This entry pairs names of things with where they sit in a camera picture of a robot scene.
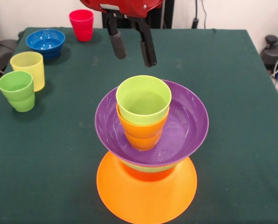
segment orange cup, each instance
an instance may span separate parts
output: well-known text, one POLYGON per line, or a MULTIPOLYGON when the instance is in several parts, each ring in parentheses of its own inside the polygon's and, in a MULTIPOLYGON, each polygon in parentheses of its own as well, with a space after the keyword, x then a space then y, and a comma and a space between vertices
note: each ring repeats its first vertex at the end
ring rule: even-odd
POLYGON ((125 136, 129 143, 138 150, 146 151, 155 147, 160 140, 163 132, 163 127, 166 123, 169 114, 169 108, 164 117, 157 123, 151 125, 134 125, 126 121, 120 114, 118 104, 116 111, 119 121, 124 129, 125 136))

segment green cup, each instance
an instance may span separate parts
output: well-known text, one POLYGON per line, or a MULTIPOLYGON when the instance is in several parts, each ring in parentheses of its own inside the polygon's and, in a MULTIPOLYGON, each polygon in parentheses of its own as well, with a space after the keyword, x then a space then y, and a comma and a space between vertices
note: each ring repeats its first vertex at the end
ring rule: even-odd
POLYGON ((0 90, 18 112, 31 110, 35 105, 32 75, 25 71, 12 71, 0 78, 0 90))
POLYGON ((121 116, 135 125, 157 123, 167 112, 171 98, 168 85, 152 76, 128 78, 116 91, 121 116))

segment orange plate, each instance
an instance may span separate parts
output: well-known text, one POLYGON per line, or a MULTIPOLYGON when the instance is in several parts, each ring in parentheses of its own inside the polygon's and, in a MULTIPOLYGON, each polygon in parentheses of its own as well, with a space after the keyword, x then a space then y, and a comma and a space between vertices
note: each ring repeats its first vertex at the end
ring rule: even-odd
POLYGON ((130 223, 160 224, 178 217, 191 204, 196 189, 197 174, 189 158, 172 169, 144 173, 108 152, 97 171, 97 190, 103 203, 130 223))

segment red cup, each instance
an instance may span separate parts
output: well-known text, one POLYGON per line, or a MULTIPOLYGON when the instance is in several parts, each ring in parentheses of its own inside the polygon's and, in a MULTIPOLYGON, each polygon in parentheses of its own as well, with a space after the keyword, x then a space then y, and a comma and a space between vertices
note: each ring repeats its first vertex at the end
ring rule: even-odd
POLYGON ((93 13, 86 9, 79 9, 69 14, 77 40, 90 41, 93 32, 93 13))

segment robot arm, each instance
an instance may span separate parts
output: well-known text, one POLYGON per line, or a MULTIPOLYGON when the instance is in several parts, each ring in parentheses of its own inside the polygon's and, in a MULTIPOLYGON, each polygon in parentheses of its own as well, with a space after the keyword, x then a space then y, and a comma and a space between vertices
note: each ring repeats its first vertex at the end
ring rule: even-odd
POLYGON ((80 0, 86 7, 107 14, 106 25, 114 53, 117 58, 126 56, 121 33, 117 30, 117 18, 128 19, 141 35, 141 50, 146 67, 156 65, 157 59, 149 26, 145 22, 147 13, 160 8, 163 0, 80 0))

